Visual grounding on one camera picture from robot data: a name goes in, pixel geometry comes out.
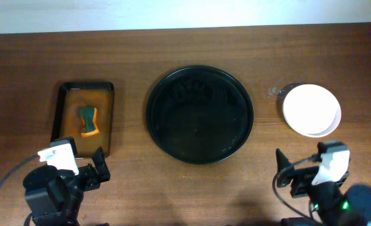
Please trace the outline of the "green orange scrub sponge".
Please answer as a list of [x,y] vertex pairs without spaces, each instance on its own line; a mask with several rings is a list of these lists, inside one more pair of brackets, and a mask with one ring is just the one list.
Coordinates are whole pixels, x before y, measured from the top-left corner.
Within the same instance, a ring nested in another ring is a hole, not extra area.
[[97,126],[97,109],[95,107],[84,107],[79,109],[79,116],[82,121],[82,137],[95,136],[100,133]]

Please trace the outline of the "white plate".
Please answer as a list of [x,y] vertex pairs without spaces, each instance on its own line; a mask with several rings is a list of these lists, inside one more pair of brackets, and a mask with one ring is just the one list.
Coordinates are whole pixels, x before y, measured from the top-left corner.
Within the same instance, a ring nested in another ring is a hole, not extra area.
[[303,84],[285,96],[282,114],[291,129],[307,136],[316,127],[315,122],[332,115],[338,105],[339,101],[329,90],[319,85]]
[[315,128],[307,133],[309,137],[325,137],[331,134],[340,124],[341,107],[338,105],[332,115],[318,119],[315,122]]

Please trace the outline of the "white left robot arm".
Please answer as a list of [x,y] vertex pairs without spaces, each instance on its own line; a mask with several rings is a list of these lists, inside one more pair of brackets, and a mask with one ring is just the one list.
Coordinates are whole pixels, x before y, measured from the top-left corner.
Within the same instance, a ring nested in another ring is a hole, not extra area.
[[35,225],[78,226],[83,194],[110,180],[103,149],[92,156],[93,164],[80,167],[78,174],[44,165],[30,172],[23,181],[25,200]]

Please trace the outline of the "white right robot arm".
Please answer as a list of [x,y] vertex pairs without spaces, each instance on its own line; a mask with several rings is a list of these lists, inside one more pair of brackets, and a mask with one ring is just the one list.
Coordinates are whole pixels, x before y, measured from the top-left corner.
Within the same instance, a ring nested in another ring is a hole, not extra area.
[[[343,143],[319,143],[316,154],[295,163],[277,149],[276,161],[274,194],[300,216],[284,218],[282,225],[371,225],[371,186],[357,184],[345,193],[340,191],[350,162],[350,151]],[[309,214],[292,207],[278,193],[278,188],[288,185],[292,198],[309,198]]]

